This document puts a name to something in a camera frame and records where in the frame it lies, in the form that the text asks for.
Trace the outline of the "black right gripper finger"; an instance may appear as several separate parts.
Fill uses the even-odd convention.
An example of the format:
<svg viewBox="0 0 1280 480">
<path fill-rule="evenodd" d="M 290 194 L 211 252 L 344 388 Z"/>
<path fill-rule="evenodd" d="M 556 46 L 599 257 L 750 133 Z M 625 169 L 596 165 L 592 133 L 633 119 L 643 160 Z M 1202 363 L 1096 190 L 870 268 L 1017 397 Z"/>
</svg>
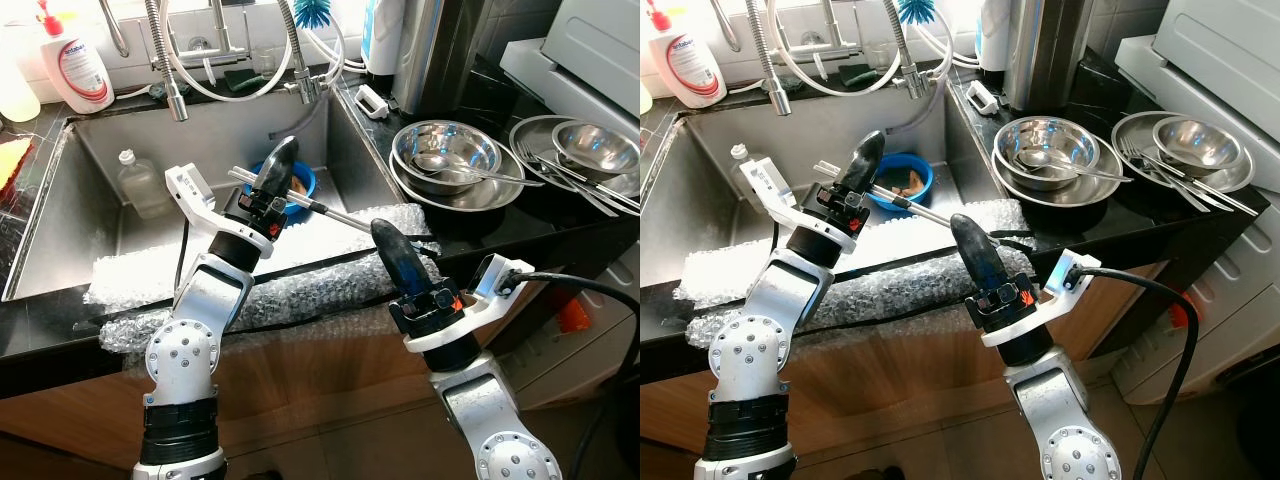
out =
<svg viewBox="0 0 1280 480">
<path fill-rule="evenodd" d="M 957 252 L 978 291 L 983 294 L 992 291 L 995 288 L 995 246 L 991 238 L 968 215 L 954 214 L 948 224 Z"/>
<path fill-rule="evenodd" d="M 388 274 L 404 296 L 417 296 L 431 289 L 430 276 L 411 241 L 393 224 L 388 224 Z"/>
<path fill-rule="evenodd" d="M 397 289 L 406 296 L 419 294 L 419 253 L 411 241 L 380 218 L 372 219 L 372 241 Z"/>
<path fill-rule="evenodd" d="M 980 291 L 989 291 L 1009 282 L 996 243 L 970 218 L 965 218 L 965 268 Z"/>
</svg>

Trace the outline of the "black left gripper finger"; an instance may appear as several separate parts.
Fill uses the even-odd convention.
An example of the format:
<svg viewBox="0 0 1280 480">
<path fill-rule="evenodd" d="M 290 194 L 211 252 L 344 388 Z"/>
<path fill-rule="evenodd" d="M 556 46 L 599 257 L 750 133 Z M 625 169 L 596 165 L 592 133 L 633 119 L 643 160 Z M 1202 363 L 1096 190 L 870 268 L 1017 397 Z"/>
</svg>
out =
<svg viewBox="0 0 1280 480">
<path fill-rule="evenodd" d="M 864 136 L 851 154 L 846 170 L 846 187 L 855 193 L 865 193 L 873 177 L 873 133 Z"/>
<path fill-rule="evenodd" d="M 865 195 L 874 184 L 876 173 L 879 169 L 886 148 L 886 134 L 883 131 L 870 132 L 861 142 L 861 193 Z"/>
<path fill-rule="evenodd" d="M 257 191 L 270 197 L 279 197 L 285 191 L 285 161 L 282 150 L 285 141 L 282 140 L 262 163 L 257 178 Z"/>
<path fill-rule="evenodd" d="M 291 191 L 293 168 L 300 152 L 294 136 L 287 136 L 271 151 L 271 196 L 285 198 Z"/>
</svg>

